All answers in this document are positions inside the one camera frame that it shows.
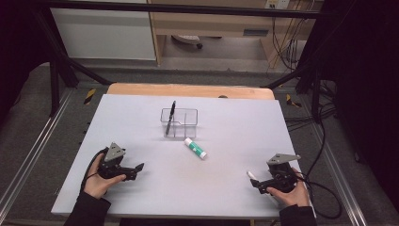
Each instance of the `hand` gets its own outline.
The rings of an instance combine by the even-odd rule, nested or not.
[[[300,173],[293,168],[293,171],[296,173],[297,176],[302,177]],[[283,201],[287,206],[295,205],[298,206],[309,206],[309,196],[308,190],[305,188],[303,181],[297,180],[296,187],[289,193],[281,192],[274,187],[268,187],[267,191]]]
[[[87,177],[89,178],[86,180],[84,189],[84,191],[88,193],[88,195],[98,200],[103,196],[103,194],[105,194],[109,187],[123,181],[126,178],[126,175],[123,174],[111,179],[104,179],[99,174],[97,174],[97,170],[99,168],[103,155],[103,153],[100,153],[91,165],[87,175]]]

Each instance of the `clear acrylic pen holder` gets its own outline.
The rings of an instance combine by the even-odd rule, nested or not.
[[[196,137],[198,110],[190,108],[175,108],[169,120],[170,108],[162,109],[161,123],[164,137]]]

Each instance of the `black sleeve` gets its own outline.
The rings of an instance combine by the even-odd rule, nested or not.
[[[313,226],[317,225],[313,209],[310,206],[291,205],[279,211],[281,226]]]
[[[64,226],[104,225],[105,216],[111,203],[105,199],[97,200],[86,192],[79,194],[76,204]]]

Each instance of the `glue stick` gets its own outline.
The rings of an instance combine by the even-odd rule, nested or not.
[[[189,137],[184,141],[185,145],[187,145],[200,159],[204,159],[206,156],[206,152],[202,150],[193,140]]]

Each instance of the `white tabletop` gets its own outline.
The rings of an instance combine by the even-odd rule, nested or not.
[[[196,108],[201,160],[184,140],[163,136],[162,108]],[[271,179],[266,161],[295,154],[278,101],[138,95],[103,96],[52,213],[68,215],[89,161],[116,142],[121,165],[145,163],[135,181],[111,187],[109,215],[134,218],[276,218],[279,209],[252,187],[247,170]],[[296,161],[291,166],[299,169]]]

